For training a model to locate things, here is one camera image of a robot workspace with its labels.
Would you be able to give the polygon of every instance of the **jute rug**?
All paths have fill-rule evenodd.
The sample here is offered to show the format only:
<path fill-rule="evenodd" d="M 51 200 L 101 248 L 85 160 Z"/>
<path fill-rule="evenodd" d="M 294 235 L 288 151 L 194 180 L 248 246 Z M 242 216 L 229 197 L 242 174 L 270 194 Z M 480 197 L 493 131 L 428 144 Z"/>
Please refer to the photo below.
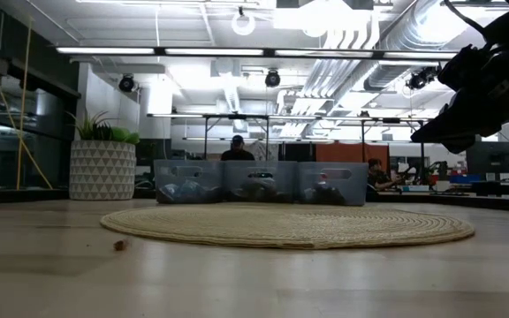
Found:
<path fill-rule="evenodd" d="M 468 223 L 395 209 L 222 203 L 137 208 L 104 216 L 114 231 L 220 246 L 326 249 L 413 246 L 463 239 Z"/>

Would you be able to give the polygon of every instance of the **clear plastic bin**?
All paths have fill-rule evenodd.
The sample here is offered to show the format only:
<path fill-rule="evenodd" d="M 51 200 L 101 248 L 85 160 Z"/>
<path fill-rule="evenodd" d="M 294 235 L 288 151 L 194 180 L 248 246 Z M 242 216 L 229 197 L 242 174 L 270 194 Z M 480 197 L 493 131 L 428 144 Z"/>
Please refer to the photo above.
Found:
<path fill-rule="evenodd" d="M 158 203 L 217 203 L 223 199 L 223 163 L 155 160 Z"/>
<path fill-rule="evenodd" d="M 224 197 L 228 201 L 293 202 L 296 162 L 224 162 Z"/>
<path fill-rule="evenodd" d="M 300 163 L 299 198 L 303 203 L 364 205 L 367 163 Z"/>

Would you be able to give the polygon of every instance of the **small crumb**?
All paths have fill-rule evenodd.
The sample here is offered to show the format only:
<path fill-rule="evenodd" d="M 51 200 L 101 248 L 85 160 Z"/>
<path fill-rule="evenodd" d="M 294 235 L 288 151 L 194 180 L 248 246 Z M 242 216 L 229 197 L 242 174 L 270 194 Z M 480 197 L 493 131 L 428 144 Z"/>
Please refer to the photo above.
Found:
<path fill-rule="evenodd" d="M 122 239 L 122 240 L 119 240 L 119 241 L 115 242 L 115 244 L 113 244 L 113 247 L 118 252 L 125 251 L 128 246 L 129 246 L 129 240 L 128 239 Z"/>

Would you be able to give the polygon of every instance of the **potted plant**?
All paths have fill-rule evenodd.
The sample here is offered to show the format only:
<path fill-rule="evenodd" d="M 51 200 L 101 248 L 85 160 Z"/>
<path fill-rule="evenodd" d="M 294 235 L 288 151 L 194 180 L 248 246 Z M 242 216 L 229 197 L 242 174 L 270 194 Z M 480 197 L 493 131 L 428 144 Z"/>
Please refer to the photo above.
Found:
<path fill-rule="evenodd" d="M 139 134 L 111 127 L 102 111 L 76 120 L 80 140 L 72 142 L 70 199 L 84 201 L 130 200 L 134 192 L 135 145 Z"/>

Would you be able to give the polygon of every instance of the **person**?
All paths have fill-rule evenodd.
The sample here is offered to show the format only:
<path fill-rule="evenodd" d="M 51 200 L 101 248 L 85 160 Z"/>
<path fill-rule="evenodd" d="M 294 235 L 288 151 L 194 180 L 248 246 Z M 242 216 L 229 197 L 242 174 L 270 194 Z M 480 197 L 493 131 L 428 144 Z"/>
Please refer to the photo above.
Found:
<path fill-rule="evenodd" d="M 375 190 L 386 190 L 396 185 L 401 180 L 400 176 L 397 176 L 394 180 L 390 180 L 382 170 L 382 162 L 380 159 L 373 158 L 368 160 L 368 184 L 373 186 Z"/>
<path fill-rule="evenodd" d="M 243 149 L 244 146 L 245 141 L 243 141 L 243 137 L 240 135 L 234 136 L 231 141 L 231 150 L 227 150 L 221 155 L 221 161 L 254 160 L 255 156 Z"/>

